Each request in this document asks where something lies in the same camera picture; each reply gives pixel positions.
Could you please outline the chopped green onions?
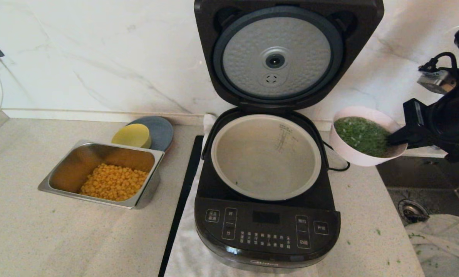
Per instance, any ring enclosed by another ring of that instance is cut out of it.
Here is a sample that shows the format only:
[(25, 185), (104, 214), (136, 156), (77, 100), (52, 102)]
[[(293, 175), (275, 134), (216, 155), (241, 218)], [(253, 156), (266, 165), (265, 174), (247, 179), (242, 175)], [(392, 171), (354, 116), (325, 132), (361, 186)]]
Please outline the chopped green onions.
[(363, 117), (342, 117), (334, 122), (338, 136), (356, 151), (373, 156), (384, 157), (389, 148), (387, 129)]

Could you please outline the white round bowl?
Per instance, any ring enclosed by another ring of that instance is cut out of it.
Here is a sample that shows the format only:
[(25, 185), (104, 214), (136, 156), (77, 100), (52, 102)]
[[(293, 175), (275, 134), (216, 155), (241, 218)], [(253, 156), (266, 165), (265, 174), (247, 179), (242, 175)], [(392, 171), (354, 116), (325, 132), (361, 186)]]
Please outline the white round bowl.
[(350, 106), (341, 109), (337, 112), (333, 118), (333, 123), (330, 127), (329, 133), (329, 143), (333, 147), (334, 151), (354, 165), (360, 165), (363, 167), (371, 167), (374, 165), (382, 164), (388, 160), (395, 159), (402, 154), (407, 149), (407, 144), (401, 144), (396, 146), (389, 146), (386, 156), (384, 157), (373, 157), (363, 153), (360, 153), (347, 145), (337, 134), (334, 122), (337, 119), (342, 117), (363, 117), (367, 120), (374, 121), (375, 123), (381, 125), (383, 128), (387, 129), (391, 134), (397, 131), (401, 126), (390, 116), (379, 112), (375, 109), (363, 107), (363, 106)]

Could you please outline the black rice cooker lid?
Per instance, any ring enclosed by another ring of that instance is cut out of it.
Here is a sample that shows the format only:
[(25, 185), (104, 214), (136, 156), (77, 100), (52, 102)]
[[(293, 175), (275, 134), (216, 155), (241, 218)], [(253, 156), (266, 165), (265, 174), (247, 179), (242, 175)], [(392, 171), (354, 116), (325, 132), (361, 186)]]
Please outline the black rice cooker lid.
[(383, 0), (194, 0), (217, 94), (243, 109), (297, 110), (323, 100), (384, 15)]

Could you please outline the grey inner cooking pot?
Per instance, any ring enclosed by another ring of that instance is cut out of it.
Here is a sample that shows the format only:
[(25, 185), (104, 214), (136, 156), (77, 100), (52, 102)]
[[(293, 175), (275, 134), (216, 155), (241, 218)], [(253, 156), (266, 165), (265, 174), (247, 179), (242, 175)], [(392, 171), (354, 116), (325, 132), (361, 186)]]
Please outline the grey inner cooking pot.
[(275, 115), (247, 115), (224, 125), (211, 147), (215, 171), (234, 191), (257, 200), (300, 196), (325, 164), (318, 143), (297, 123)]

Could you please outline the small yellow bowl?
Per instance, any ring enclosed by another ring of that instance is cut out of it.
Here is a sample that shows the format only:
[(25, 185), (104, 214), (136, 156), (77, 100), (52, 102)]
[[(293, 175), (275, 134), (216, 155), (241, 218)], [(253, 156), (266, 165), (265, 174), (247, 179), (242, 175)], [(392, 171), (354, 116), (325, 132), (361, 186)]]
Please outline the small yellow bowl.
[(113, 135), (111, 143), (149, 149), (152, 145), (151, 132), (143, 124), (126, 125)]

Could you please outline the stainless steel sink basin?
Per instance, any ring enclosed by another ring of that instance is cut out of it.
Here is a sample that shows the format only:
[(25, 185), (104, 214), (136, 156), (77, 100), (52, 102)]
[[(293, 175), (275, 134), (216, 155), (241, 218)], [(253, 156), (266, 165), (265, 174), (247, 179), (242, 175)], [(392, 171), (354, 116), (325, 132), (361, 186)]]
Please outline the stainless steel sink basin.
[(402, 156), (377, 165), (376, 169), (396, 211), (400, 200), (410, 199), (423, 205), (430, 216), (459, 217), (459, 162)]

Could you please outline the round metal sink drain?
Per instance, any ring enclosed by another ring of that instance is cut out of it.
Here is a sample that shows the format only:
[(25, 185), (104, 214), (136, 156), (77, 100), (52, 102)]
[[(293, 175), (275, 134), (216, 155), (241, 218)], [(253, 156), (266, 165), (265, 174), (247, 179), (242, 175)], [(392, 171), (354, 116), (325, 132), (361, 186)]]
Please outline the round metal sink drain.
[(423, 205), (410, 199), (400, 200), (397, 203), (397, 211), (406, 225), (425, 222), (430, 218), (427, 209)]

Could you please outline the crumpled white dish cloth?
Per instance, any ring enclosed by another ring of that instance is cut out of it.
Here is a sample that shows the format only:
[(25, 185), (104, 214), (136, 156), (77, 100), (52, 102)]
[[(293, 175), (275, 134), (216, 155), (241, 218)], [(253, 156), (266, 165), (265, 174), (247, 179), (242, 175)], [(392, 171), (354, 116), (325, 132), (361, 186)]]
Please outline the crumpled white dish cloth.
[(425, 277), (459, 277), (459, 217), (430, 216), (405, 226)]

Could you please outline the long black flat strip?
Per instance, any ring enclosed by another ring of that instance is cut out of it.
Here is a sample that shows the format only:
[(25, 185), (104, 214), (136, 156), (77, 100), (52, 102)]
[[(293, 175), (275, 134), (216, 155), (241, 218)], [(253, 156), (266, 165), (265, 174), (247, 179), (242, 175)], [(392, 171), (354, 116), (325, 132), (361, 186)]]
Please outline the long black flat strip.
[(197, 135), (194, 139), (194, 144), (191, 149), (191, 154), (189, 157), (188, 166), (186, 169), (182, 188), (181, 188), (180, 195), (178, 198), (178, 203), (177, 203), (177, 207), (176, 207), (175, 214), (173, 217), (173, 222), (170, 227), (168, 240), (166, 242), (166, 247), (165, 247), (163, 257), (161, 260), (161, 266), (159, 268), (158, 277), (165, 276), (170, 254), (173, 249), (173, 245), (175, 242), (176, 234), (178, 232), (180, 221), (182, 219), (183, 211), (185, 209), (187, 200), (189, 198), (191, 187), (193, 185), (193, 182), (196, 176), (196, 172), (197, 172), (197, 168), (199, 166), (201, 153), (203, 152), (203, 147), (204, 147), (203, 135)]

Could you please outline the grey-blue round plate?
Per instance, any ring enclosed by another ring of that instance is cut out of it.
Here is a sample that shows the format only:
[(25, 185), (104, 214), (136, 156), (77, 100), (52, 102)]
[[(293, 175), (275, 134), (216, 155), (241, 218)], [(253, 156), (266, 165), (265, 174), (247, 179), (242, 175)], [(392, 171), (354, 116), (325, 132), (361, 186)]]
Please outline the grey-blue round plate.
[(145, 116), (138, 118), (128, 124), (145, 125), (150, 132), (151, 145), (149, 149), (166, 152), (174, 137), (174, 128), (168, 119), (159, 116)]

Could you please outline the yellow corn kernels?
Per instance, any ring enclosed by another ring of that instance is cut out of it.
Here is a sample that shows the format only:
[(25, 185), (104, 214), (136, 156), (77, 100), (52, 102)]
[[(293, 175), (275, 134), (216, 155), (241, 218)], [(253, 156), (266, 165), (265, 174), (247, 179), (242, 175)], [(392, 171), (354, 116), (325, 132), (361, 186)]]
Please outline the yellow corn kernels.
[(81, 195), (120, 202), (133, 197), (147, 180), (145, 171), (100, 164), (81, 186)]

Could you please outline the rectangular stainless steel tray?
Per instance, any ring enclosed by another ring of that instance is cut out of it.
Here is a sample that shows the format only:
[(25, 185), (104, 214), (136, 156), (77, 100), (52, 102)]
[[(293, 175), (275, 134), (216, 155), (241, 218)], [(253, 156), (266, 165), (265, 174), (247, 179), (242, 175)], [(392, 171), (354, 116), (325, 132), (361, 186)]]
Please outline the rectangular stainless steel tray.
[[(39, 184), (38, 190), (124, 209), (142, 209), (148, 205), (160, 183), (159, 165), (164, 151), (129, 147), (121, 144), (80, 140)], [(100, 164), (119, 165), (147, 172), (140, 189), (129, 199), (106, 200), (81, 195), (87, 176)]]

